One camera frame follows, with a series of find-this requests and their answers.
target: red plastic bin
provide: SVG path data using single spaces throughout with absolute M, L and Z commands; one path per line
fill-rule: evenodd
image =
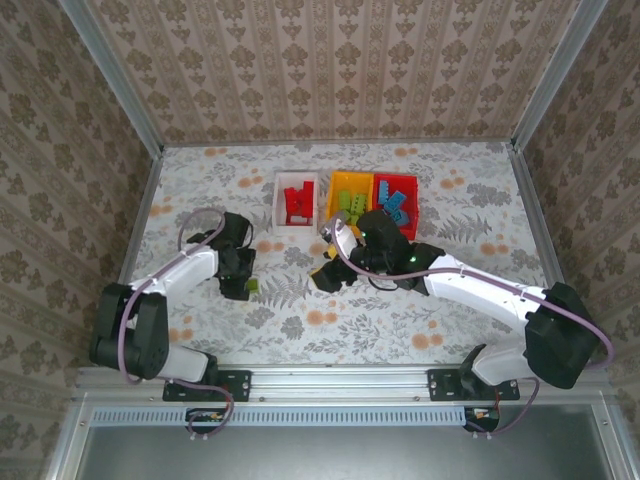
M 420 209 L 418 207 L 418 179 L 411 175 L 389 175 L 386 173 L 374 174 L 374 209 L 383 207 L 383 205 L 378 203 L 378 187 L 381 180 L 385 180 L 389 183 L 389 196 L 393 195 L 394 192 L 401 192 L 407 196 L 407 200 L 402 204 L 401 209 L 409 215 L 409 223 L 404 227 L 400 227 L 400 231 L 408 240 L 415 240 L 416 230 L 418 230 L 418 220 L 420 220 Z

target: toy block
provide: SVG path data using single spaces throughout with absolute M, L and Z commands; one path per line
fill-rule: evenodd
M 378 203 L 384 205 L 389 200 L 389 182 L 380 180 L 378 184 Z
M 403 227 L 409 224 L 409 215 L 407 215 L 407 212 L 405 212 L 404 210 L 396 210 L 391 214 L 391 218 L 399 227 Z
M 402 204 L 407 200 L 407 196 L 402 192 L 395 192 L 391 198 L 384 204 L 384 211 L 392 214 L 399 210 Z
M 300 204 L 298 203 L 298 192 L 295 188 L 284 189 L 285 209 L 288 215 L 295 215 L 298 213 Z
M 260 293 L 260 284 L 257 278 L 247 280 L 247 290 L 249 290 L 250 293 Z
M 302 190 L 298 192 L 300 201 L 300 215 L 306 218 L 313 217 L 313 182 L 304 182 Z
M 338 205 L 340 210 L 345 212 L 351 210 L 351 194 L 349 190 L 340 190 L 340 193 L 338 193 Z
M 367 196 L 363 193 L 356 193 L 351 203 L 351 213 L 353 215 L 362 215 L 367 208 Z

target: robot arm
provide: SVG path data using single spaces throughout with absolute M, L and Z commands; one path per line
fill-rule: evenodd
M 184 295 L 205 280 L 216 277 L 220 292 L 231 300 L 248 300 L 247 281 L 256 251 L 243 246 L 252 228 L 241 215 L 226 212 L 224 229 L 208 244 L 188 253 L 183 250 L 155 275 L 129 285 L 112 283 L 102 292 L 93 330 L 89 358 L 93 363 L 118 369 L 118 333 L 125 306 L 133 292 L 152 280 L 135 301 L 128 319 L 122 352 L 128 373 L 144 379 L 181 379 L 215 385 L 214 356 L 169 343 L 168 312 Z M 211 231 L 199 233 L 187 243 L 201 243 Z
M 518 338 L 496 345 L 479 345 L 463 363 L 471 365 L 465 388 L 474 384 L 498 385 L 504 381 L 537 376 L 558 388 L 571 388 L 598 345 L 597 337 L 572 320 L 538 305 L 528 298 L 514 296 L 499 287 L 510 285 L 528 295 L 546 300 L 591 321 L 586 308 L 573 289 L 557 283 L 549 290 L 509 282 L 465 265 L 442 249 L 412 243 L 400 233 L 393 220 L 382 210 L 360 217 L 358 228 L 366 245 L 362 245 L 350 228 L 336 231 L 325 240 L 338 245 L 351 263 L 372 273 L 397 276 L 424 270 L 449 268 L 460 273 L 433 273 L 425 277 L 394 280 L 398 287 L 423 295 L 446 298 L 490 315 L 509 326 Z M 480 274 L 489 282 L 475 278 Z M 335 256 L 311 277 L 323 291 L 338 291 L 342 282 L 351 285 L 355 272 Z

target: white container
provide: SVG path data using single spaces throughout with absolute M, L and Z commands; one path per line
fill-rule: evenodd
M 304 182 L 313 182 L 313 218 L 311 225 L 287 225 L 287 209 L 284 198 L 284 189 L 292 187 L 296 190 L 302 190 Z M 271 212 L 271 223 L 274 235 L 317 235 L 318 188 L 319 180 L 317 172 L 276 172 L 276 180 L 273 185 L 273 205 Z

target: cable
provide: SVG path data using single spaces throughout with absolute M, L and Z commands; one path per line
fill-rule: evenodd
M 196 215 L 199 215 L 200 213 L 203 213 L 203 212 L 215 212 L 215 213 L 219 214 L 220 215 L 220 223 L 218 224 L 218 227 L 211 233 L 211 235 L 209 235 L 207 238 L 205 238 L 202 242 L 200 242 L 199 244 L 193 246 L 189 250 L 183 251 L 182 250 L 182 235 L 183 235 L 184 230 L 185 230 L 185 228 L 187 226 L 187 223 L 193 217 L 195 217 Z M 182 226 L 180 227 L 180 232 L 178 233 L 178 248 L 183 253 L 183 255 L 180 256 L 180 257 L 175 258 L 174 260 L 169 262 L 167 265 L 162 267 L 160 270 L 158 270 L 156 273 L 151 275 L 151 277 L 147 281 L 145 281 L 142 285 L 140 285 L 140 287 L 138 287 L 132 293 L 131 297 L 128 299 L 127 304 L 126 304 L 125 309 L 124 309 L 124 312 L 122 313 L 122 317 L 120 319 L 120 329 L 118 331 L 118 369 L 122 373 L 122 376 L 124 377 L 124 379 L 125 379 L 125 381 L 127 383 L 132 384 L 132 385 L 137 385 L 142 381 L 142 378 L 133 379 L 133 378 L 131 378 L 129 376 L 129 374 L 127 373 L 127 367 L 126 367 L 126 364 L 125 364 L 125 361 L 124 361 L 124 341 L 125 341 L 125 334 L 126 334 L 126 330 L 127 330 L 127 321 L 129 319 L 129 316 L 131 315 L 131 310 L 133 309 L 133 307 L 134 307 L 134 305 L 136 303 L 136 300 L 142 294 L 142 292 L 144 292 L 144 290 L 147 287 L 152 285 L 154 282 L 158 281 L 160 278 L 162 278 L 163 275 L 165 275 L 173 267 L 175 267 L 176 265 L 181 263 L 183 260 L 189 258 L 190 255 L 193 255 L 198 250 L 200 250 L 202 247 L 207 245 L 211 240 L 213 240 L 215 237 L 217 237 L 220 234 L 220 232 L 222 232 L 222 230 L 224 229 L 224 225 L 225 225 L 224 212 L 222 210 L 220 210 L 220 209 L 215 208 L 215 207 L 198 208 L 198 209 L 194 210 L 193 212 L 191 212 L 189 214 L 189 216 L 183 222 Z M 251 241 L 253 241 L 253 225 L 251 225 Z M 216 387 L 214 385 L 199 385 L 199 384 L 196 384 L 196 383 L 185 382 L 184 380 L 174 379 L 174 378 L 166 378 L 166 377 L 158 377 L 158 378 L 166 380 L 168 382 L 176 383 L 178 385 L 182 385 L 185 388 L 190 388 L 190 389 L 193 389 L 193 390 L 210 390 L 210 391 L 213 391 L 213 392 L 218 392 L 218 393 L 221 393 L 222 395 L 224 395 L 226 397 L 226 399 L 228 401 L 228 405 L 229 405 L 228 408 L 227 408 L 227 415 L 222 420 L 220 425 L 218 425 L 210 433 L 208 433 L 207 436 L 213 436 L 213 435 L 218 434 L 223 428 L 225 428 L 225 426 L 227 425 L 227 423 L 231 419 L 231 416 L 233 415 L 233 409 L 234 409 L 234 406 L 235 406 L 235 402 L 233 400 L 233 396 L 228 391 L 226 391 L 225 389 L 220 388 L 220 387 Z M 189 419 L 189 423 L 187 425 L 187 430 L 189 430 L 189 432 L 191 433 L 192 438 L 195 438 L 195 435 L 197 435 L 197 433 L 193 431 L 193 420 L 195 418 L 197 418 L 197 415 L 192 416 Z
M 338 233 L 338 218 L 334 217 L 332 224 L 331 224 L 331 238 L 332 239 L 336 239 L 337 237 L 337 233 Z M 521 298 L 526 298 L 527 300 L 531 300 L 532 302 L 537 303 L 538 305 L 541 305 L 553 312 L 556 312 L 566 318 L 568 318 L 569 320 L 572 320 L 576 323 L 578 323 L 579 325 L 583 326 L 584 328 L 586 328 L 587 330 L 589 330 L 591 333 L 593 333 L 596 337 L 598 337 L 598 339 L 604 344 L 604 346 L 607 349 L 607 358 L 605 358 L 602 362 L 599 363 L 595 363 L 595 364 L 589 364 L 587 365 L 586 368 L 589 369 L 600 369 L 600 368 L 607 368 L 609 365 L 611 365 L 611 363 L 613 363 L 613 359 L 615 356 L 615 348 L 613 347 L 613 344 L 611 343 L 611 340 L 609 340 L 607 338 L 607 336 L 604 334 L 604 332 L 602 330 L 600 330 L 598 327 L 596 327 L 595 325 L 593 325 L 591 322 L 589 322 L 588 320 L 585 320 L 584 318 L 576 315 L 573 312 L 570 312 L 569 310 L 565 310 L 562 307 L 559 307 L 557 305 L 554 305 L 551 302 L 548 302 L 545 299 L 542 298 L 538 298 L 534 295 L 531 295 L 530 293 L 527 293 L 525 290 L 521 290 L 519 288 L 516 288 L 512 285 L 509 285 L 507 283 L 501 282 L 499 280 L 496 280 L 494 278 L 488 277 L 486 275 L 483 275 L 481 273 L 478 272 L 474 272 L 472 270 L 463 270 L 460 268 L 452 268 L 452 267 L 446 267 L 446 268 L 432 268 L 432 269 L 427 269 L 427 270 L 423 270 L 420 272 L 414 272 L 414 273 L 405 273 L 402 275 L 379 275 L 377 273 L 372 273 L 372 272 L 368 272 L 367 270 L 363 270 L 362 268 L 358 267 L 357 265 L 355 265 L 353 262 L 351 262 L 349 260 L 349 257 L 347 257 L 347 255 L 342 251 L 342 248 L 339 244 L 339 242 L 334 241 L 334 245 L 336 247 L 336 251 L 338 252 L 338 255 L 340 255 L 340 258 L 342 259 L 342 261 L 345 263 L 345 265 L 347 265 L 349 268 L 351 268 L 352 270 L 354 270 L 355 272 L 361 274 L 361 275 L 365 275 L 369 278 L 375 278 L 376 280 L 407 280 L 410 278 L 418 278 L 418 277 L 426 277 L 428 275 L 433 275 L 436 273 L 455 273 L 455 274 L 462 274 L 464 272 L 465 276 L 468 277 L 472 277 L 475 278 L 477 280 L 481 280 L 485 283 L 488 283 L 489 285 L 493 285 L 494 287 L 498 287 L 501 288 L 507 292 L 512 293 L 513 295 L 519 296 Z
M 369 277 L 369 283 L 373 288 L 375 288 L 376 290 L 380 290 L 382 292 L 395 292 L 399 288 L 397 285 L 396 285 L 396 288 L 380 287 L 379 285 L 376 285 L 375 283 L 373 283 L 373 279 L 371 277 Z
M 191 439 L 192 440 L 195 439 L 199 435 L 202 436 L 206 440 L 208 437 L 212 437 L 214 435 L 217 435 L 218 433 L 220 433 L 227 426 L 227 423 L 229 423 L 229 420 L 231 420 L 231 416 L 233 415 L 233 410 L 235 408 L 235 402 L 233 400 L 233 395 L 231 395 L 224 388 L 216 387 L 214 385 L 198 385 L 198 384 L 195 384 L 195 383 L 185 382 L 183 380 L 178 380 L 178 379 L 165 379 L 165 380 L 168 380 L 170 382 L 173 382 L 173 383 L 176 383 L 178 385 L 182 385 L 183 387 L 191 388 L 191 389 L 194 389 L 194 390 L 211 390 L 212 392 L 218 392 L 218 393 L 221 393 L 222 395 L 224 395 L 225 398 L 227 399 L 227 403 L 228 403 L 227 412 L 226 412 L 227 414 L 222 419 L 220 424 L 209 433 L 200 435 L 199 433 L 195 432 L 193 430 L 193 422 L 194 422 L 194 420 L 196 418 L 202 417 L 202 416 L 207 415 L 207 414 L 210 414 L 211 412 L 205 412 L 205 411 L 194 412 L 189 417 L 189 423 L 187 423 L 187 430 L 191 434 Z
M 473 423 L 473 422 L 470 422 L 468 420 L 467 420 L 467 425 L 472 426 L 473 428 L 475 428 L 479 432 L 486 433 L 487 434 L 487 438 L 491 438 L 493 435 L 500 435 L 502 433 L 507 433 L 509 430 L 511 430 L 513 427 L 515 427 L 520 422 L 520 420 L 522 420 L 522 418 L 525 416 L 525 414 L 529 411 L 529 408 L 531 408 L 531 405 L 533 404 L 533 401 L 538 396 L 538 392 L 540 391 L 540 380 L 538 380 L 535 377 L 531 377 L 531 380 L 533 380 L 535 382 L 535 384 L 536 384 L 535 387 L 533 387 L 533 393 L 531 393 L 531 396 L 529 397 L 529 400 L 527 400 L 527 403 L 525 404 L 524 408 L 520 411 L 518 416 L 513 419 L 512 422 L 509 422 L 504 427 L 500 427 L 500 428 L 494 430 L 493 432 L 487 432 L 484 428 L 482 428 L 477 423 Z
M 124 361 L 124 340 L 125 340 L 125 334 L 127 331 L 127 321 L 129 320 L 129 316 L 131 315 L 131 310 L 133 310 L 133 307 L 136 304 L 138 297 L 140 297 L 142 292 L 144 292 L 144 290 L 147 287 L 153 285 L 160 278 L 162 278 L 162 276 L 165 273 L 167 273 L 169 270 L 171 270 L 173 267 L 178 265 L 180 262 L 185 260 L 190 255 L 196 253 L 198 250 L 204 247 L 207 243 L 209 243 L 211 240 L 217 237 L 220 234 L 220 232 L 222 232 L 222 230 L 224 229 L 224 223 L 225 223 L 224 212 L 215 207 L 198 208 L 193 212 L 191 212 L 191 214 L 185 219 L 184 223 L 182 224 L 182 227 L 180 228 L 180 233 L 178 234 L 178 245 L 182 246 L 182 233 L 184 232 L 187 222 L 191 220 L 194 216 L 202 212 L 218 213 L 221 217 L 220 223 L 218 224 L 218 228 L 216 228 L 215 231 L 211 235 L 209 235 L 207 238 L 205 238 L 202 242 L 190 248 L 189 250 L 182 251 L 182 249 L 180 249 L 183 255 L 174 258 L 167 265 L 165 265 L 156 273 L 151 275 L 149 279 L 147 279 L 142 285 L 140 285 L 136 290 L 133 291 L 131 297 L 127 300 L 127 304 L 125 305 L 124 312 L 122 313 L 122 317 L 120 318 L 120 329 L 118 330 L 118 369 L 120 370 L 120 373 L 122 373 L 122 376 L 125 382 L 131 385 L 137 385 L 142 381 L 141 378 L 134 379 L 129 376 L 129 374 L 127 373 L 127 367 Z
M 249 222 L 249 228 L 251 228 L 251 236 L 249 237 L 249 243 L 247 243 L 246 245 L 243 245 L 240 248 L 249 248 L 253 243 L 253 223 Z

